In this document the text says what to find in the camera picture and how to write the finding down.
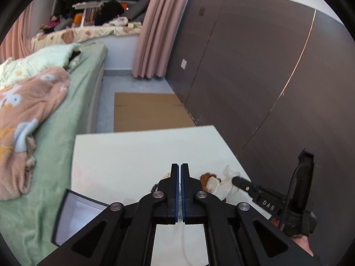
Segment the person's right hand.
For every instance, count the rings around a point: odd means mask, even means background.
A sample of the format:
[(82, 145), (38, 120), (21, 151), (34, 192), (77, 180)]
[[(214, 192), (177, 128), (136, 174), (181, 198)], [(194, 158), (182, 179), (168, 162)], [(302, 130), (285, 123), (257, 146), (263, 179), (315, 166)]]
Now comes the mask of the person's right hand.
[(295, 242), (298, 246), (300, 246), (305, 252), (307, 252), (310, 256), (314, 257), (314, 253), (312, 252), (308, 237), (307, 236), (302, 236), (302, 237), (291, 237), (293, 242)]

